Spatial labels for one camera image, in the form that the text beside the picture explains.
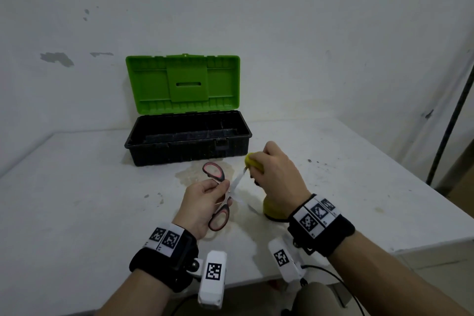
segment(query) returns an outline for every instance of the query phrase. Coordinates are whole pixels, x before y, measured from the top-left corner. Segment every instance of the right hand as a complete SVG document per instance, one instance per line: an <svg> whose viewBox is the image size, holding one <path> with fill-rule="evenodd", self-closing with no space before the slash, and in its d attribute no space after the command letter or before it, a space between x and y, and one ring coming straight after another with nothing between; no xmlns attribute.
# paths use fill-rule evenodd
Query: right hand
<svg viewBox="0 0 474 316"><path fill-rule="evenodd" d="M250 155L250 158L264 166L263 173L251 166L250 175L287 217L310 198L311 193L295 164L274 141L269 141L263 151Z"/></svg>

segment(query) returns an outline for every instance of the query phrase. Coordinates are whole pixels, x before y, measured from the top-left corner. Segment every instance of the forearm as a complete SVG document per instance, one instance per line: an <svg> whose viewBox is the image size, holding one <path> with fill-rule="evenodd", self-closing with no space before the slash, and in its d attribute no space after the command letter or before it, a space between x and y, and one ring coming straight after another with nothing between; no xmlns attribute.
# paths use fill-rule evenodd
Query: forearm
<svg viewBox="0 0 474 316"><path fill-rule="evenodd" d="M371 315L470 315L357 231L328 260Z"/></svg>
<svg viewBox="0 0 474 316"><path fill-rule="evenodd" d="M136 269L96 313L97 316L158 316L171 289L145 271Z"/></svg>

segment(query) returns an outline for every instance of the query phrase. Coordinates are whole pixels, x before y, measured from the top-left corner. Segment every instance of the hand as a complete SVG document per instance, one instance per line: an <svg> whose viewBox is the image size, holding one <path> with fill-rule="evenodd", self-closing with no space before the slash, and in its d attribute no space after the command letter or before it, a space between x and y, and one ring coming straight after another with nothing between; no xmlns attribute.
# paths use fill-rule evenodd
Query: hand
<svg viewBox="0 0 474 316"><path fill-rule="evenodd" d="M188 230L196 240L202 239L209 228L210 217L220 206L219 199L221 199L221 202L224 200L223 195L225 195L229 186L229 180L224 180L218 184L213 179L189 185L173 223ZM227 204L231 206L232 200L229 199Z"/></svg>
<svg viewBox="0 0 474 316"><path fill-rule="evenodd" d="M287 217L311 196L295 164L274 141L250 158L264 166L264 173L251 166L250 175Z"/></svg>

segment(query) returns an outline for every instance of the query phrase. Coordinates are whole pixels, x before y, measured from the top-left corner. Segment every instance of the scissors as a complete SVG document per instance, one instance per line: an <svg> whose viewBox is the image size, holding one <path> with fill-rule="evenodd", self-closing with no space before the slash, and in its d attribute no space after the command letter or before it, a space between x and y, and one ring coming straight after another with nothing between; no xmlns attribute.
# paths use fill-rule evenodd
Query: scissors
<svg viewBox="0 0 474 316"><path fill-rule="evenodd" d="M224 201L222 201L221 206L217 209L217 211L212 214L212 217L209 221L209 229L212 231L219 231L227 224L230 216L229 205L227 204L228 200L230 199L230 195L235 192L237 185L239 184L240 180L244 177L245 172L247 171L248 167L245 166L244 171L238 175L234 181L230 183L229 190L224 197ZM217 182L221 183L226 178L224 175L224 171L222 168L216 164L215 162L207 162L202 167L204 173L209 176L210 178L216 180Z"/></svg>

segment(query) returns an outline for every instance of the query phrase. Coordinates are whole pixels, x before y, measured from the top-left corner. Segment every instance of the toolbox lid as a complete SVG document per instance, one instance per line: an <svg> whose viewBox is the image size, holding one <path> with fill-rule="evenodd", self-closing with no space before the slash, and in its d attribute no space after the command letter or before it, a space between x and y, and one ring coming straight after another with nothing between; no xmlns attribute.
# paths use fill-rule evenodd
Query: toolbox lid
<svg viewBox="0 0 474 316"><path fill-rule="evenodd" d="M125 62L139 114L233 110L239 106L238 56L128 56Z"/></svg>

